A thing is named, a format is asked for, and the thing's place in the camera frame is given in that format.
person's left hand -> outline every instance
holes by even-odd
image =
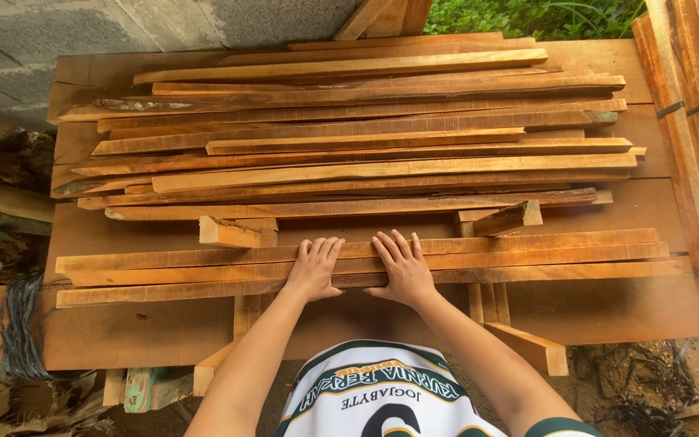
[[[312,243],[304,240],[298,246],[296,258],[282,293],[291,293],[306,302],[341,295],[344,291],[331,285],[331,273],[342,250],[344,239],[318,238]]]

forearm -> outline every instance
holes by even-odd
[[[568,403],[519,354],[441,294],[434,293],[416,309],[495,407],[513,436],[524,435],[545,418],[578,419]]]
[[[305,303],[288,290],[277,296],[215,373],[187,437],[255,434],[263,402]]]

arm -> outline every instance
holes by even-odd
[[[255,435],[263,402],[304,305],[343,293],[331,285],[343,243],[336,237],[301,242],[287,283],[215,373],[186,437]]]
[[[398,231],[392,233],[395,241],[383,233],[372,239],[390,283],[365,289],[367,293],[417,311],[498,411],[512,436],[522,437],[546,418],[581,420],[528,362],[436,291],[417,234],[412,234],[412,250]]]

green and white jersey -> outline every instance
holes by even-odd
[[[298,372],[277,437],[506,437],[478,414],[435,349],[355,340],[320,352]],[[550,418],[525,437],[601,437]]]

person's right hand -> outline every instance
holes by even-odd
[[[421,305],[439,295],[433,284],[433,276],[422,256],[417,234],[412,233],[413,251],[400,232],[394,229],[392,234],[395,241],[382,232],[371,239],[388,271],[390,283],[387,287],[369,287],[364,292],[419,310]]]

